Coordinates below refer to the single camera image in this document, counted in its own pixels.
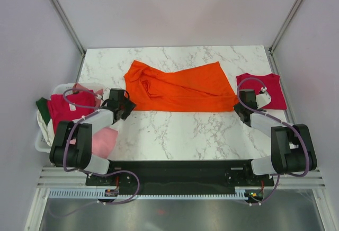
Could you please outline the orange t shirt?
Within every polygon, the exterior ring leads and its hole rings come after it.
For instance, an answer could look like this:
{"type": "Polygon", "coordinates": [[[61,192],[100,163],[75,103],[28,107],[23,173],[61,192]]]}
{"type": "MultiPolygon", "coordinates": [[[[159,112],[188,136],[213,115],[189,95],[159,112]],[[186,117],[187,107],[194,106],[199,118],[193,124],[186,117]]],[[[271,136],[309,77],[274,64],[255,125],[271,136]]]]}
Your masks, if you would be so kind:
{"type": "Polygon", "coordinates": [[[238,103],[219,62],[166,73],[135,60],[124,80],[137,111],[232,112],[238,103]]]}

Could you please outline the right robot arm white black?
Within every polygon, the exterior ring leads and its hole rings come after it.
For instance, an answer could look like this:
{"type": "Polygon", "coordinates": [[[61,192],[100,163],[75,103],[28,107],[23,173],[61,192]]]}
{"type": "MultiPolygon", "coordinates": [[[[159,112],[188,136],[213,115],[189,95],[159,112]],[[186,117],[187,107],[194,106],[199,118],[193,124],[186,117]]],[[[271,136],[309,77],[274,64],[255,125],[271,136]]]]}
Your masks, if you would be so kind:
{"type": "Polygon", "coordinates": [[[238,90],[239,103],[234,111],[241,121],[268,136],[271,140],[271,155],[253,159],[251,166],[243,171],[243,180],[255,185],[262,175],[289,174],[303,177],[317,167],[317,158],[305,124],[283,122],[259,108],[254,90],[238,90]]]}

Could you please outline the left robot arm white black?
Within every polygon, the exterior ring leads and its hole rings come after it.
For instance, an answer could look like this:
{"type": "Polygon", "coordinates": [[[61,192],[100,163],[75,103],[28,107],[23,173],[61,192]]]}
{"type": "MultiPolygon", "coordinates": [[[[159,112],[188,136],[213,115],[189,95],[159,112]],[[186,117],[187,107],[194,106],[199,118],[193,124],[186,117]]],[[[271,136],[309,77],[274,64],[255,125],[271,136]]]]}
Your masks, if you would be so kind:
{"type": "Polygon", "coordinates": [[[112,88],[109,97],[94,112],[74,121],[61,121],[49,153],[49,160],[65,172],[81,171],[96,175],[105,185],[116,180],[108,159],[92,153],[92,138],[97,132],[125,120],[136,107],[127,90],[112,88]]]}

